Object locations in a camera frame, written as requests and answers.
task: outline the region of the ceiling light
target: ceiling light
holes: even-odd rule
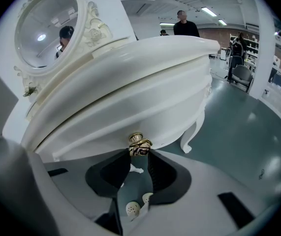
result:
[[[44,38],[46,38],[46,35],[42,34],[37,38],[37,41],[42,41]]]
[[[160,23],[161,26],[174,26],[172,23]]]
[[[219,21],[219,23],[221,23],[222,25],[224,25],[224,26],[226,26],[227,24],[223,21],[223,20],[218,20]]]
[[[214,12],[212,12],[210,9],[208,9],[208,8],[201,8],[203,11],[205,11],[206,13],[208,13],[209,15],[211,15],[211,16],[213,16],[213,17],[216,17],[217,15],[214,13]]]

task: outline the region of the round mirror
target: round mirror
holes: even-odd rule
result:
[[[61,56],[77,23],[76,0],[41,0],[26,15],[17,35],[24,61],[34,68],[46,67]]]

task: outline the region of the white ceiling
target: white ceiling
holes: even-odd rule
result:
[[[71,7],[78,11],[76,0],[42,0],[38,3],[27,15],[21,27],[19,38],[22,52],[38,55],[56,40],[61,27],[56,27],[51,20]],[[75,26],[76,21],[77,18],[74,18],[65,25]],[[46,38],[37,41],[41,34],[45,34]]]
[[[218,19],[236,27],[246,24],[258,26],[258,13],[254,0],[124,0],[123,6],[129,15],[155,14],[161,22],[176,23],[177,11],[187,12],[187,19],[197,26],[218,25]],[[211,17],[201,11],[202,7],[212,10],[217,17]]]

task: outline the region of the ornate mirror frame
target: ornate mirror frame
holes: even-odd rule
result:
[[[21,61],[21,66],[14,66],[14,70],[18,71],[17,75],[22,77],[25,88],[24,96],[30,96],[33,93],[35,95],[38,94],[63,67],[90,50],[95,49],[98,45],[108,42],[113,37],[108,26],[98,18],[96,4],[92,1],[76,0],[78,4],[78,18],[69,45],[53,64],[43,68],[34,68],[29,65],[21,55],[19,50],[19,33],[25,18],[40,1],[41,0],[27,0],[23,4],[18,14],[18,23],[15,30],[14,44],[17,55]]]

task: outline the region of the man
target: man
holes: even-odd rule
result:
[[[180,19],[180,21],[177,22],[173,27],[174,35],[187,35],[199,37],[199,32],[196,24],[191,21],[187,21],[186,18],[186,12],[183,10],[179,10],[178,19]]]
[[[164,29],[160,31],[160,36],[168,36],[169,34],[166,33]]]

